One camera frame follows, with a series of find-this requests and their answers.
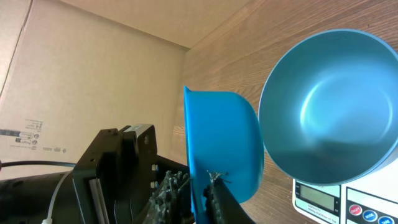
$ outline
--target wood grain surface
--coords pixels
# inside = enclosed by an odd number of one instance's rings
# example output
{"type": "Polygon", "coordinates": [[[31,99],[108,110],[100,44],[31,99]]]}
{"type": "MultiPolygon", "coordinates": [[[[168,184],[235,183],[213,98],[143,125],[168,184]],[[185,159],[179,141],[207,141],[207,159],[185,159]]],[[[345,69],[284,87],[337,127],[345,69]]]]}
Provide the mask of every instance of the wood grain surface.
{"type": "MultiPolygon", "coordinates": [[[[398,1],[250,1],[187,52],[182,84],[239,93],[257,111],[262,87],[281,56],[304,38],[334,28],[365,30],[398,50],[398,1]]],[[[181,91],[169,154],[181,163],[186,163],[184,133],[181,91]]],[[[268,155],[265,163],[260,189],[243,203],[247,213],[257,223],[314,223],[294,210],[292,179],[268,155]]]]}

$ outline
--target white cable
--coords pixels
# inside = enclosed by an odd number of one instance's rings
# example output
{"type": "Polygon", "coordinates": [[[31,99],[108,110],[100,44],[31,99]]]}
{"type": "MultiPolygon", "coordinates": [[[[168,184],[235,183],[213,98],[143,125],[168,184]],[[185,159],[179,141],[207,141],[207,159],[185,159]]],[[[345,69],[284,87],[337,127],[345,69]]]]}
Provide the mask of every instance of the white cable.
{"type": "Polygon", "coordinates": [[[51,223],[52,223],[51,216],[52,216],[52,210],[53,210],[53,208],[54,208],[55,198],[57,197],[58,190],[60,189],[60,187],[61,187],[61,185],[62,185],[62,182],[65,180],[65,178],[67,178],[67,176],[68,176],[71,172],[72,172],[72,171],[67,172],[66,174],[64,174],[64,175],[62,176],[62,178],[60,179],[60,181],[58,182],[58,184],[57,184],[57,186],[56,186],[56,188],[55,188],[55,190],[54,190],[54,193],[52,194],[52,198],[51,198],[51,202],[50,202],[50,207],[49,207],[49,213],[48,213],[48,215],[47,215],[47,218],[46,218],[45,220],[43,220],[42,224],[51,224],[51,223]]]}

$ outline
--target scale button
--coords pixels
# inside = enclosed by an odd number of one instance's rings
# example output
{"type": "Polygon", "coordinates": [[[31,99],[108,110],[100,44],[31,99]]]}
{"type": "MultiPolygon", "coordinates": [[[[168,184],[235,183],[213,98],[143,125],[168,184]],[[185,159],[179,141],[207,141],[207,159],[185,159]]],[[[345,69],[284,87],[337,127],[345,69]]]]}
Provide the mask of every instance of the scale button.
{"type": "Polygon", "coordinates": [[[390,217],[380,217],[379,224],[394,224],[394,220],[390,217]]]}
{"type": "Polygon", "coordinates": [[[350,214],[355,215],[355,216],[362,214],[362,208],[359,205],[352,205],[349,207],[348,210],[349,210],[350,214]]]}
{"type": "Polygon", "coordinates": [[[363,212],[363,219],[368,222],[374,222],[377,220],[377,213],[372,210],[366,210],[365,212],[363,212]]]}

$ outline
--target scale display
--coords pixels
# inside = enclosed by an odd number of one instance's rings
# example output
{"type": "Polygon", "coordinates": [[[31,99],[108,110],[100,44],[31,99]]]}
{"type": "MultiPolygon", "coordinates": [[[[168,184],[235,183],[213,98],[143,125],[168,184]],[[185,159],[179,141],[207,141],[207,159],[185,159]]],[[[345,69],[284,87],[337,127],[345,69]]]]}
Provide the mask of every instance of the scale display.
{"type": "Polygon", "coordinates": [[[397,173],[398,159],[343,185],[293,180],[292,203],[296,211],[321,224],[398,224],[397,173]]]}
{"type": "Polygon", "coordinates": [[[300,188],[302,198],[315,202],[331,211],[335,209],[335,198],[318,190],[313,190],[305,185],[300,188]]]}

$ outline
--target red button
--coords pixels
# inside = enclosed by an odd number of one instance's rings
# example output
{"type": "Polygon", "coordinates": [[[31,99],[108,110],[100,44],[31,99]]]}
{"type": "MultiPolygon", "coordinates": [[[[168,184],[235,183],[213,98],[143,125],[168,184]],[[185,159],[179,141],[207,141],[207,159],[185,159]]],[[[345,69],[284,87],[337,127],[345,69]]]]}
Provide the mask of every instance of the red button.
{"type": "Polygon", "coordinates": [[[362,208],[359,205],[352,205],[348,210],[352,215],[360,215],[362,213],[362,208]]]}

